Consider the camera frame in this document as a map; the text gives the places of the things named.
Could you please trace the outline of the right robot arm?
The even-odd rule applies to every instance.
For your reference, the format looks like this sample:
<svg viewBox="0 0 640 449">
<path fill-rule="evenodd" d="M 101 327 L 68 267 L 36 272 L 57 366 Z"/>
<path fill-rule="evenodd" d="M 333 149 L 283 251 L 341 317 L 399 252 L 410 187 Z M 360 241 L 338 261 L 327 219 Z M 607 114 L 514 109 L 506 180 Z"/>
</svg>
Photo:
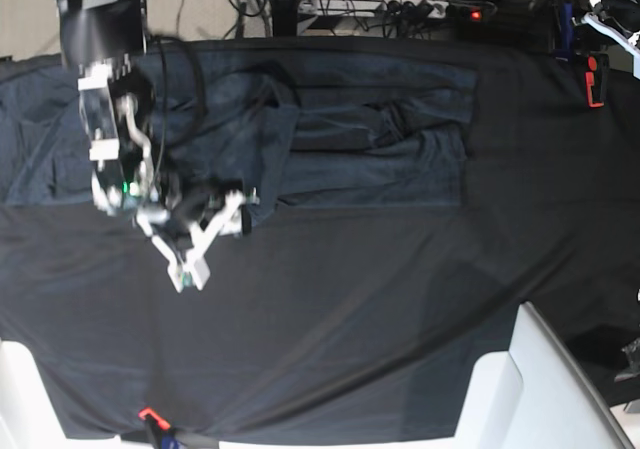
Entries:
<svg viewBox="0 0 640 449">
<path fill-rule="evenodd" d="M 147 235 L 170 245 L 216 223 L 223 234 L 248 233 L 256 197 L 237 181 L 184 183 L 166 158 L 166 137 L 153 134 L 154 86 L 131 61 L 165 40 L 147 32 L 146 0 L 55 1 L 63 60 L 78 69 L 96 207 L 148 221 Z"/>
</svg>

